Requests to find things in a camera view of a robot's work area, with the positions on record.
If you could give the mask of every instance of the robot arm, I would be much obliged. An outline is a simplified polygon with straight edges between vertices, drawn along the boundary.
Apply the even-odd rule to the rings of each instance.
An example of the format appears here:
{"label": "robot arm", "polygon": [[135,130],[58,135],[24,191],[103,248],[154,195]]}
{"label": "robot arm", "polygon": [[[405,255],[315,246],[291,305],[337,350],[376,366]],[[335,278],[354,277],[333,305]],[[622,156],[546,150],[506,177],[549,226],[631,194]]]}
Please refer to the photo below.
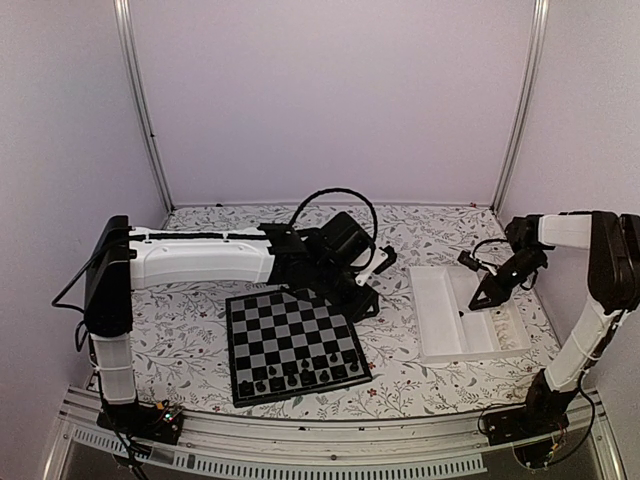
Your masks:
{"label": "robot arm", "polygon": [[[566,409],[582,376],[602,356],[625,318],[640,303],[640,217],[611,212],[516,217],[506,228],[514,255],[495,274],[485,275],[469,308],[493,307],[512,289],[547,267],[545,250],[589,250],[588,298],[582,315],[558,356],[529,388],[523,409],[485,417],[496,443],[548,433],[566,423]],[[478,265],[468,252],[461,263]]]}
{"label": "robot arm", "polygon": [[166,425],[160,424],[167,428],[145,431],[145,425],[158,425],[158,412],[137,401],[129,338],[131,290],[185,281],[285,284],[294,292],[312,290],[339,307],[348,321],[358,322],[379,311],[378,294],[367,279],[395,259],[393,248],[378,248],[344,212],[321,228],[263,224],[224,233],[132,228],[127,217],[111,218],[94,251],[85,288],[84,323],[106,412],[102,426],[167,443],[175,443],[179,435],[175,411],[169,412]]}

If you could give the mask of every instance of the plastic tray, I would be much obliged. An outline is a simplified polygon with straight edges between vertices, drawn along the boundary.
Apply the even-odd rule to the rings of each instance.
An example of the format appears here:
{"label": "plastic tray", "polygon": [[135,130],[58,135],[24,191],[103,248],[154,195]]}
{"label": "plastic tray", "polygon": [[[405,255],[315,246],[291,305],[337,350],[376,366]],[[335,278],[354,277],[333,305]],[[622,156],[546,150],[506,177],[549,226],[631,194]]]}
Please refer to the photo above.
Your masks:
{"label": "plastic tray", "polygon": [[480,277],[466,267],[409,270],[422,360],[445,363],[522,355],[531,341],[513,300],[472,312]]}

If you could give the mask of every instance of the lavender wall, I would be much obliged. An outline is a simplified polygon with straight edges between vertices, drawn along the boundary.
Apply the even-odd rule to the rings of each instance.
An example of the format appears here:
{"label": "lavender wall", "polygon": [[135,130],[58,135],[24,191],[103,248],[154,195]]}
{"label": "lavender wall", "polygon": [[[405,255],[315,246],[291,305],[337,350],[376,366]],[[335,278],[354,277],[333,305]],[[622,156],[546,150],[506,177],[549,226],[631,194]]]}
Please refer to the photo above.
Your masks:
{"label": "lavender wall", "polygon": [[[640,4],[554,2],[531,116],[502,218],[640,213]],[[537,291],[565,339],[586,298],[585,252],[550,254]],[[597,386],[629,478],[640,478],[640,315],[606,351]]]}
{"label": "lavender wall", "polygon": [[490,203],[533,1],[133,2],[178,204]]}
{"label": "lavender wall", "polygon": [[32,480],[67,385],[88,373],[79,316],[49,302],[111,215],[157,226],[163,212],[112,2],[4,2],[0,85],[0,477]]}

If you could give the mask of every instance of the wire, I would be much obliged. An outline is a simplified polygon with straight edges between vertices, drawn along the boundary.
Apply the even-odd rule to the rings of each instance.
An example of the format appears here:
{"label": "wire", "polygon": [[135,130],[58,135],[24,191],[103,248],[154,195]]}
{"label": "wire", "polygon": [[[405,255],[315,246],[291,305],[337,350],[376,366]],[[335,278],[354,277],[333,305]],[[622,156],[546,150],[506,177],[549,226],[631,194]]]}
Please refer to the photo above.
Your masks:
{"label": "wire", "polygon": [[75,310],[76,312],[80,312],[84,315],[84,310],[82,308],[78,307],[77,305],[68,305],[65,303],[60,303],[60,300],[62,300],[67,295],[67,293],[69,293],[69,290],[71,290],[76,283],[78,283],[78,280],[80,280],[80,278],[82,278],[82,275],[84,275],[84,273],[87,270],[89,270],[91,265],[93,265],[93,262],[95,262],[98,258],[103,256],[113,247],[125,245],[129,241],[141,241],[141,240],[144,240],[145,238],[146,237],[144,235],[133,235],[130,237],[119,238],[117,240],[113,240],[111,242],[105,243],[101,248],[93,252],[93,255],[91,255],[89,260],[87,260],[87,262],[82,266],[82,268],[78,270],[78,272],[73,276],[73,278],[69,281],[69,283],[65,285],[65,287],[60,291],[60,293],[58,293],[58,295],[55,296],[55,298],[51,301],[51,306],[54,308],[66,308],[68,310]]}
{"label": "wire", "polygon": [[478,251],[478,249],[480,247],[482,247],[483,245],[489,245],[491,243],[509,243],[509,240],[507,240],[505,238],[489,238],[487,240],[482,240],[481,242],[478,242],[478,244],[476,244],[475,247],[473,247],[473,251],[471,252],[471,256],[477,260],[476,252]]}
{"label": "wire", "polygon": [[482,428],[480,428],[480,422],[482,421],[482,418],[484,417],[484,414],[487,413],[489,410],[495,410],[496,408],[503,408],[503,407],[514,407],[514,406],[518,406],[518,405],[524,405],[525,402],[518,402],[518,403],[490,403],[489,405],[487,405],[486,407],[484,407],[481,411],[480,411],[480,416],[478,416],[478,422],[477,422],[477,427],[478,427],[478,431],[483,434],[483,435],[489,435],[489,432],[483,430]]}
{"label": "wire", "polygon": [[591,399],[591,397],[589,397],[589,395],[587,395],[582,387],[582,379],[584,378],[586,374],[586,371],[583,370],[580,373],[580,376],[578,377],[578,392],[580,392],[580,395],[582,395],[582,397],[589,402],[589,405],[591,406],[591,419],[589,420],[589,426],[587,427],[587,431],[585,432],[584,436],[580,439],[580,441],[577,443],[577,445],[575,447],[573,447],[571,449],[571,451],[569,453],[567,453],[565,456],[563,456],[562,458],[559,458],[558,460],[554,461],[554,462],[550,462],[547,467],[551,467],[553,465],[557,465],[560,462],[564,462],[567,458],[569,458],[570,456],[572,456],[574,453],[576,453],[580,447],[584,444],[584,442],[587,441],[587,439],[589,438],[589,436],[591,435],[591,430],[593,429],[593,424],[596,420],[596,404],[595,402]]}
{"label": "wire", "polygon": [[[589,402],[589,405],[591,406],[591,419],[589,420],[589,426],[587,427],[587,431],[585,432],[585,434],[583,435],[583,437],[580,439],[580,441],[576,444],[575,447],[573,447],[569,453],[567,453],[566,455],[564,455],[562,458],[559,458],[557,460],[551,460],[549,461],[547,464],[545,464],[543,467],[530,467],[527,465],[523,465],[522,463],[520,463],[518,461],[518,463],[520,465],[522,465],[524,468],[526,468],[527,470],[532,470],[532,471],[539,471],[539,470],[545,470],[549,467],[552,467],[554,465],[557,465],[561,462],[564,462],[566,459],[568,459],[569,457],[573,456],[573,454],[575,454],[580,447],[582,447],[582,445],[584,444],[584,442],[587,441],[587,439],[589,438],[589,436],[591,435],[591,430],[593,429],[593,424],[595,422],[596,419],[596,404],[595,402],[591,399],[591,397],[589,397],[589,395],[587,395],[582,387],[582,379],[584,378],[584,376],[586,375],[586,370],[583,370],[582,372],[580,372],[580,376],[578,377],[578,392],[580,392],[580,395],[582,395],[582,397]],[[554,446],[551,452],[549,452],[549,458],[553,459],[553,457],[555,456],[556,451],[558,451],[563,444],[561,444],[561,442],[565,442],[566,444],[566,434],[567,431],[564,429],[564,427],[562,427],[562,425],[559,425],[560,427],[560,432],[561,432],[561,436],[560,439],[557,442],[554,442]]]}
{"label": "wire", "polygon": [[524,282],[522,282],[520,284],[520,288],[523,289],[525,292],[530,292],[531,290],[533,290],[533,287],[536,284],[536,280],[538,279],[538,271],[536,270],[535,272],[533,272],[533,277],[531,277],[531,283],[529,284],[529,286],[525,286]]}
{"label": "wire", "polygon": [[[80,338],[79,333],[82,327],[84,327],[84,335],[82,335],[82,338]],[[82,351],[82,347],[84,347],[87,336],[89,336],[89,330],[87,330],[87,326],[84,324],[84,320],[81,320],[78,325],[76,325],[76,333],[73,337],[76,345],[76,352],[80,353]]]}
{"label": "wire", "polygon": [[269,240],[265,234],[253,233],[218,233],[218,232],[176,232],[176,233],[150,233],[144,239],[149,240]]}
{"label": "wire", "polygon": [[134,452],[134,449],[132,448],[132,444],[134,443],[133,440],[127,437],[129,439],[129,443],[125,442],[124,438],[122,438],[122,435],[120,435],[120,432],[118,432],[118,429],[115,427],[113,420],[111,420],[111,417],[109,416],[107,408],[105,408],[106,401],[104,399],[104,393],[102,391],[102,379],[100,378],[100,373],[98,373],[97,377],[98,377],[98,392],[100,393],[100,401],[102,402],[102,412],[104,413],[104,418],[107,419],[109,428],[113,431],[113,433],[115,433],[116,437],[118,438],[118,441],[124,447],[125,452],[127,452],[127,456],[129,457],[129,469],[131,473],[138,480],[149,480],[149,477],[147,477],[147,475],[144,473],[144,470],[142,470],[142,467],[141,467],[142,462],[140,462],[135,457],[135,452]]}
{"label": "wire", "polygon": [[356,271],[356,272],[362,271],[366,269],[369,265],[371,265],[371,262],[373,262],[373,258],[376,251],[376,240],[378,238],[378,216],[376,214],[376,209],[373,206],[373,203],[371,203],[371,201],[361,193],[356,192],[355,190],[351,190],[350,188],[342,188],[342,187],[334,187],[334,188],[326,188],[324,190],[318,190],[317,192],[309,195],[300,203],[300,205],[298,205],[298,208],[296,209],[293,216],[291,217],[291,220],[289,220],[289,227],[293,228],[296,221],[298,220],[298,217],[304,211],[304,209],[307,208],[307,205],[309,205],[309,203],[311,203],[316,198],[321,197],[322,195],[328,195],[330,193],[345,193],[347,195],[352,195],[362,200],[362,202],[364,202],[364,204],[369,208],[369,212],[371,212],[371,218],[373,220],[373,236],[370,244],[371,255],[369,256],[369,260],[367,260],[367,263],[365,263],[363,266],[351,267],[352,271]]}

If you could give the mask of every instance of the table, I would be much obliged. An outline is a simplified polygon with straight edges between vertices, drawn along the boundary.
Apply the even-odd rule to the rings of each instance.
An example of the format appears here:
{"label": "table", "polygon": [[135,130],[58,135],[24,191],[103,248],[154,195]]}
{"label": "table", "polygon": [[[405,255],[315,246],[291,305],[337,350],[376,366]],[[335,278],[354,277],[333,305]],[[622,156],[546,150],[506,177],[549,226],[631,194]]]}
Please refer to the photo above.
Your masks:
{"label": "table", "polygon": [[[168,398],[192,411],[309,420],[415,418],[522,401],[533,375],[559,349],[532,292],[514,291],[531,337],[528,353],[498,360],[430,365],[421,363],[419,358],[408,268],[454,265],[460,250],[486,238],[503,236],[495,215],[489,209],[472,206],[376,208],[380,223],[378,244],[391,244],[398,260],[370,280],[381,294],[380,314],[356,326],[373,373],[371,383],[234,408],[224,300],[274,287],[235,281],[176,283],[133,293],[132,345],[140,399]],[[171,214],[167,229],[241,229],[263,222],[286,222],[294,210],[293,206],[282,205],[180,208]],[[366,228],[371,223],[366,207],[311,205],[297,226],[321,226],[340,210],[348,211]],[[484,255],[502,262],[509,251],[498,245],[487,247]]]}

